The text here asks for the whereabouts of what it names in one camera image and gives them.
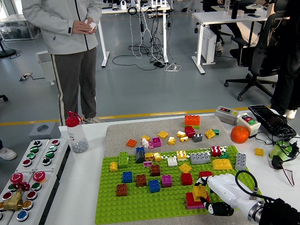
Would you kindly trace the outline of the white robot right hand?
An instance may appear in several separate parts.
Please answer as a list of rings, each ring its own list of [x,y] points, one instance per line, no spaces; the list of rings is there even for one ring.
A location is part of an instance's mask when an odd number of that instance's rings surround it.
[[[201,202],[212,215],[230,216],[234,209],[239,209],[245,218],[254,221],[255,214],[264,205],[261,198],[252,196],[253,192],[237,177],[229,173],[201,177],[195,185],[207,185],[213,193],[221,198],[222,202],[215,203],[201,198]]]

